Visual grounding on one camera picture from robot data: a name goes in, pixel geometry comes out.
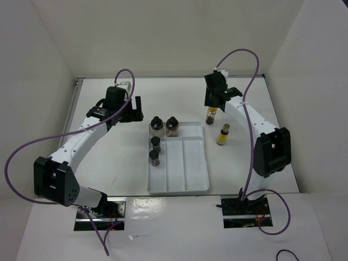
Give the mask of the dark spice jar black lid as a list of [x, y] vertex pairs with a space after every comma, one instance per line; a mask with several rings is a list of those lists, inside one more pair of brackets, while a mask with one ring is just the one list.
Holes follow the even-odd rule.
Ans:
[[160, 165], [159, 152], [157, 150], [151, 150], [149, 152], [149, 159], [152, 166], [157, 167]]

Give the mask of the round stopper bottle brown spice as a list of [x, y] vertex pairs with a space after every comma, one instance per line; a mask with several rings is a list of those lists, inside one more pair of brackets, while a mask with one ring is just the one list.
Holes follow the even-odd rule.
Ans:
[[179, 136], [179, 122], [172, 116], [166, 121], [166, 136], [178, 137]]

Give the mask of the round stopper bottle white powder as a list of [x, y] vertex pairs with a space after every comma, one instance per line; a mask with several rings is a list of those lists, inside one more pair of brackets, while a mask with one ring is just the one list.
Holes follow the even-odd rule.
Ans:
[[162, 119], [155, 116], [150, 122], [150, 132], [152, 136], [163, 138], [165, 136], [164, 123]]

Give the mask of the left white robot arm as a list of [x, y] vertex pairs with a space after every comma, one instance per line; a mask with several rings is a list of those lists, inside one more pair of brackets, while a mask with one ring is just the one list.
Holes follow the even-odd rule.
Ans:
[[79, 133], [71, 136], [49, 157], [34, 162], [34, 193], [62, 206], [78, 205], [88, 208], [95, 217], [108, 214], [114, 204], [107, 194], [79, 185], [75, 173], [92, 147], [117, 123], [142, 121], [141, 98], [132, 107], [130, 82], [107, 88], [105, 98], [99, 100], [86, 114]]

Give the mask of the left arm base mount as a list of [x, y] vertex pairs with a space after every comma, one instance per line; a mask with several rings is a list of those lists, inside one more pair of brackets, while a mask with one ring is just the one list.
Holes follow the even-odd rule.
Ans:
[[123, 231], [125, 229], [126, 216], [126, 198], [124, 197], [109, 197], [106, 209], [98, 213], [96, 209], [83, 207], [88, 214], [83, 210], [78, 209], [74, 222], [74, 231], [93, 231], [93, 225], [90, 218], [93, 220], [96, 228], [99, 231]]

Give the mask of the tall gold band grinder bottle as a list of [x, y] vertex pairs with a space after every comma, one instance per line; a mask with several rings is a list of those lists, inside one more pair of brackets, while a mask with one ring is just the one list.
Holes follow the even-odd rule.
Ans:
[[214, 123], [217, 110], [218, 109], [215, 107], [208, 107], [207, 114], [206, 114], [207, 125], [212, 125]]

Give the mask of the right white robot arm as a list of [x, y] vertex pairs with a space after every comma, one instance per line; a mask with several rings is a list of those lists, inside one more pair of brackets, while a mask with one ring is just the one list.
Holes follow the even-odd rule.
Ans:
[[252, 132], [251, 171], [246, 185], [239, 192], [237, 203], [241, 212], [249, 214], [256, 209], [273, 175], [291, 163], [290, 132], [263, 118], [245, 101], [237, 88], [228, 87], [227, 79], [226, 70], [215, 70], [204, 77], [207, 86], [204, 105], [210, 109], [221, 109]]

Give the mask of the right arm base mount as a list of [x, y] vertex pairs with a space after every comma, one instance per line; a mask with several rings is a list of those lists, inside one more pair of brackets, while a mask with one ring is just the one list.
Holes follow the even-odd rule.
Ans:
[[241, 200], [241, 194], [238, 196], [222, 196], [221, 202], [216, 205], [222, 211], [224, 228], [250, 228], [272, 227], [272, 218], [268, 199], [261, 196], [256, 200]]

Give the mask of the black cap spice jar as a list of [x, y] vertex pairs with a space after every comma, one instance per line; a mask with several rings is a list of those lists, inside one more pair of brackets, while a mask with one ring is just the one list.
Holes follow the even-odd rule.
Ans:
[[150, 142], [151, 142], [151, 145], [152, 145], [152, 149], [156, 150], [158, 153], [160, 153], [160, 151], [161, 151], [161, 147], [160, 147], [161, 140], [160, 140], [160, 137], [153, 136], [151, 138]]

